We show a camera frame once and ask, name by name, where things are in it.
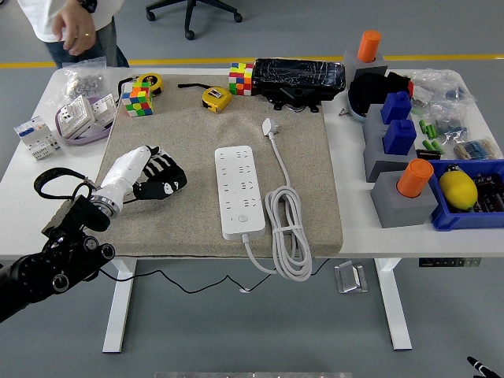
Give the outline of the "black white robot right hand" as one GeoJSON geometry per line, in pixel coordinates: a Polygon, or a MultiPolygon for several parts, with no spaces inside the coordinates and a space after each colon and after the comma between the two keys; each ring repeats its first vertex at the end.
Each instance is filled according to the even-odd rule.
{"type": "Polygon", "coordinates": [[[468,356],[466,359],[468,363],[473,366],[482,377],[491,378],[495,376],[495,373],[491,369],[489,369],[486,365],[484,365],[474,357],[468,356]]]}

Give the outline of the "person's left hand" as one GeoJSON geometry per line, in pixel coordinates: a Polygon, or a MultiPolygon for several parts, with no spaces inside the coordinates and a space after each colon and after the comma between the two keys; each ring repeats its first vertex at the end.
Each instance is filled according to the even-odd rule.
{"type": "Polygon", "coordinates": [[[58,41],[65,40],[63,48],[72,56],[88,51],[96,42],[92,15],[78,1],[67,1],[56,13],[52,31],[58,41]]]}

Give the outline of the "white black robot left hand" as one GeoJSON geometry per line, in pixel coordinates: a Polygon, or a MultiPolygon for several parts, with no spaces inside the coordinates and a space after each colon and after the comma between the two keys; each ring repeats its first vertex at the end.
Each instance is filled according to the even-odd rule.
{"type": "Polygon", "coordinates": [[[129,194],[137,200],[162,200],[186,185],[185,171],[166,151],[140,146],[113,163],[92,200],[121,205],[129,194]]]}

